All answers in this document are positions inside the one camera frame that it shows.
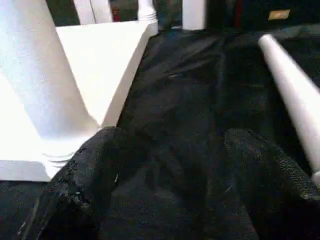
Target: white spindle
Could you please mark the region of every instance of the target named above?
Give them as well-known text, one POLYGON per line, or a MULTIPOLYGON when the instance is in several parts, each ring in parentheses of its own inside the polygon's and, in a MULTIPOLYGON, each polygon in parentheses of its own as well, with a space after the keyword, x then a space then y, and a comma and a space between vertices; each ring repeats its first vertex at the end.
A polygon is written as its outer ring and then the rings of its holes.
POLYGON ((96 17, 90 0, 73 0, 81 25, 95 24, 96 17))
POLYGON ((113 22, 109 0, 91 0, 91 5, 97 24, 113 22))
POLYGON ((138 21, 149 24, 151 36, 159 32, 157 12, 152 0, 138 0, 138 21))
POLYGON ((85 108, 45 0, 1 1, 0 40, 1 70, 43 141, 49 166, 61 168, 98 126, 85 108))
POLYGON ((262 36, 258 43, 313 169, 313 180, 320 184, 319 89, 272 35, 262 36))

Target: black textured fabric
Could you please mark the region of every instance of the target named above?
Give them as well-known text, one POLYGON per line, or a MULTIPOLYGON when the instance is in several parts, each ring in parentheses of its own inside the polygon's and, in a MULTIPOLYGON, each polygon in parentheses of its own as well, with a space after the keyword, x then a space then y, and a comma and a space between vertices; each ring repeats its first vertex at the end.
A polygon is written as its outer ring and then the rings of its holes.
MULTIPOLYGON (((317 82, 319 26, 272 33, 317 82)), ((234 177, 225 133, 230 128, 252 129, 280 146, 307 175, 310 168, 257 46, 261 34, 168 32, 150 39, 118 122, 126 144, 142 152, 126 155, 105 203, 109 206, 99 209, 104 219, 101 239, 266 236, 268 225, 257 224, 255 207, 243 199, 234 177)), ((111 143, 104 146, 106 156, 111 143)), ((16 201, 25 200, 17 196, 16 201)), ((14 201, 0 204, 0 209, 16 209, 14 201)), ((259 213, 268 210, 260 208, 259 213)), ((25 219, 15 216, 22 225, 25 219)))
POLYGON ((121 129, 85 142, 36 200, 16 239, 98 239, 118 175, 142 153, 121 129))
POLYGON ((229 130, 225 145, 261 239, 320 238, 320 191, 292 158, 251 130, 229 130))

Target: white furniture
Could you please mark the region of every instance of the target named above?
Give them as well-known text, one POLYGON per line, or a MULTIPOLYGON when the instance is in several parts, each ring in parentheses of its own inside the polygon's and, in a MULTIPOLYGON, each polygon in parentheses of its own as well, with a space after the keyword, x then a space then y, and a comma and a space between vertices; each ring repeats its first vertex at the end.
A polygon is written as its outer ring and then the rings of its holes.
POLYGON ((115 126, 154 26, 57 32, 44 0, 0 4, 0 180, 49 181, 99 128, 115 126))
MULTIPOLYGON (((80 23, 110 23, 113 21, 108 0, 73 0, 80 23)), ((202 30, 206 27, 207 0, 182 1, 182 28, 184 30, 202 30)), ((148 22, 153 34, 158 33, 157 13, 153 0, 138 0, 138 20, 148 22)))
POLYGON ((182 28, 202 30, 206 27, 206 0, 182 1, 182 28))
POLYGON ((313 170, 313 181, 320 185, 319 88, 272 35, 262 36, 258 43, 313 170))

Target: black fabric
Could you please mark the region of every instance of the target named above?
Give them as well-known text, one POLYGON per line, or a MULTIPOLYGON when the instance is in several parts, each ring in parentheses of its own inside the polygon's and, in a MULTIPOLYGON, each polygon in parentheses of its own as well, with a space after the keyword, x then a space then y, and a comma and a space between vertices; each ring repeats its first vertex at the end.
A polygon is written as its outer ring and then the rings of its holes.
POLYGON ((251 130, 229 130, 225 145, 261 239, 320 238, 320 191, 292 158, 251 130))
POLYGON ((0 239, 13 239, 46 182, 0 181, 0 239))
POLYGON ((143 148, 119 128, 100 130, 46 186, 16 239, 98 239, 118 175, 143 148))
POLYGON ((231 25, 234 0, 208 0, 206 2, 206 28, 222 30, 231 25))
POLYGON ((237 5, 236 24, 244 30, 320 23, 320 2, 315 0, 238 0, 237 5), (290 10, 288 18, 269 20, 270 12, 279 10, 290 10))
POLYGON ((56 27, 80 25, 78 13, 72 0, 46 0, 46 4, 56 27))
MULTIPOLYGON (((272 33, 317 82, 319 26, 272 33)), ((168 32, 150 39, 118 122, 142 152, 126 159, 108 208, 100 209, 101 239, 265 236, 234 177, 225 133, 253 129, 307 174, 310 168, 257 46, 261 34, 168 32)))

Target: white post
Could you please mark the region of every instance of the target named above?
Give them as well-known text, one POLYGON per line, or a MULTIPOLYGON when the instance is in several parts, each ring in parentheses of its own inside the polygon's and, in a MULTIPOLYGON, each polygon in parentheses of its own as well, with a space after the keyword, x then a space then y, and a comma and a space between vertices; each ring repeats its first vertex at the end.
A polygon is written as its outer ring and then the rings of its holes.
POLYGON ((151 36, 159 32, 157 12, 153 0, 138 0, 138 21, 149 24, 151 36))
POLYGON ((319 89, 272 35, 262 36, 258 44, 309 159, 313 181, 319 185, 319 89))
POLYGON ((85 108, 45 0, 1 1, 0 67, 41 137, 43 153, 61 168, 98 126, 85 108))
POLYGON ((73 0, 73 3, 81 25, 96 23, 91 0, 73 0))
POLYGON ((97 24, 114 21, 109 0, 91 0, 91 4, 97 24))
POLYGON ((206 0, 182 0, 182 29, 205 29, 206 4, 206 0))

